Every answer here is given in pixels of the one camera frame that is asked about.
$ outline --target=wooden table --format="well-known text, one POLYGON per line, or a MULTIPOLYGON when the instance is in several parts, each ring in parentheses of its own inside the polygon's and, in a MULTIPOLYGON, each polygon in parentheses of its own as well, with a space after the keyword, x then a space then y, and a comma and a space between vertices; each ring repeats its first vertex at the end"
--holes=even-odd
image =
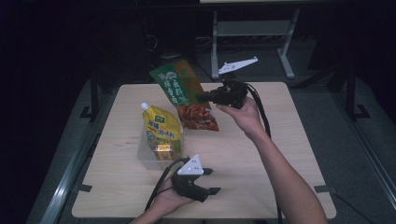
MULTIPOLYGON (((325 185, 289 90, 281 82, 252 82, 262 98, 274 142, 309 186, 325 185)), ((219 83, 202 84, 205 91, 219 83)), ((141 103, 176 110, 157 84, 120 88, 94 152, 72 213, 75 217, 137 217, 146 206, 162 170, 148 170, 137 158, 143 119, 141 103)), ((199 154, 212 175, 195 181, 203 188, 220 187, 204 203, 181 207, 176 218, 275 218, 271 183, 254 145, 227 114, 213 108, 219 132, 185 130, 184 155, 199 154)), ((328 192, 318 193, 326 216, 336 211, 328 192)))

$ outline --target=green snack bag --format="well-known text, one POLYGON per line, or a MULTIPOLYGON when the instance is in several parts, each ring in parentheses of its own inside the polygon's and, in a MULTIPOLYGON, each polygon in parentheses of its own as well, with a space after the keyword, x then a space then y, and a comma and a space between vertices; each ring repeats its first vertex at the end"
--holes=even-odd
POLYGON ((183 128, 219 131, 209 103, 199 103, 196 98, 204 90, 187 61, 166 64, 151 71, 150 75, 177 108, 183 128))

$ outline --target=black equipment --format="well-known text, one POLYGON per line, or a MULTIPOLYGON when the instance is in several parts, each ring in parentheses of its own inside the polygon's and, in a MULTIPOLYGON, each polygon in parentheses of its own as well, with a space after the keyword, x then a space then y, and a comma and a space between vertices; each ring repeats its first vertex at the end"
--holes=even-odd
POLYGON ((231 105, 234 108, 240 109, 244 105, 244 100, 248 95, 246 85, 238 81, 233 73, 224 74, 221 76, 222 87, 218 87, 213 91, 205 91, 198 94, 198 102, 213 102, 219 105, 231 105))
POLYGON ((210 168, 202 168, 198 155, 195 155, 191 159, 189 157, 180 158, 172 162, 172 164, 164 170, 163 175, 160 177, 154 188, 154 191, 151 193, 145 211, 149 209, 154 198, 161 193, 161 191, 158 192, 161 184, 169 174, 171 168, 178 162, 183 162, 184 166, 177 168, 171 177, 172 189, 174 189, 178 195, 203 203, 209 195, 216 195, 221 190, 221 188, 204 189, 194 184, 194 181, 201 175, 211 175, 213 173, 213 170, 210 168))

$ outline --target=snack bag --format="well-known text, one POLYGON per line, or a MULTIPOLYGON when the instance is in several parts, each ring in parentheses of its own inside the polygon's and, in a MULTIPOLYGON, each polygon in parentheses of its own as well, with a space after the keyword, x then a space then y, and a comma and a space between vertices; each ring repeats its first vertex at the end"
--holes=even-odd
POLYGON ((158 161, 181 158, 181 127, 176 116, 154 105, 141 105, 148 145, 158 161))
POLYGON ((169 101, 177 108, 183 128, 219 131, 208 102, 199 103, 196 95, 204 92, 187 61, 169 63, 150 72, 169 101))

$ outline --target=white metal frame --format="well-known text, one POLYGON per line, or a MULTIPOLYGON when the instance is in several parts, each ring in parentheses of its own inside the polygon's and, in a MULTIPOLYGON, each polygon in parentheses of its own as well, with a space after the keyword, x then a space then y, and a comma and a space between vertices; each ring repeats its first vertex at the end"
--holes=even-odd
POLYGON ((219 78, 218 63, 218 36, 237 35, 284 35, 286 37, 282 48, 278 49, 279 59, 282 62, 287 78, 294 78, 286 56, 293 36, 294 28, 298 19, 300 9, 295 9, 291 20, 283 21, 218 21, 218 12, 213 15, 213 37, 212 37, 212 78, 219 78))

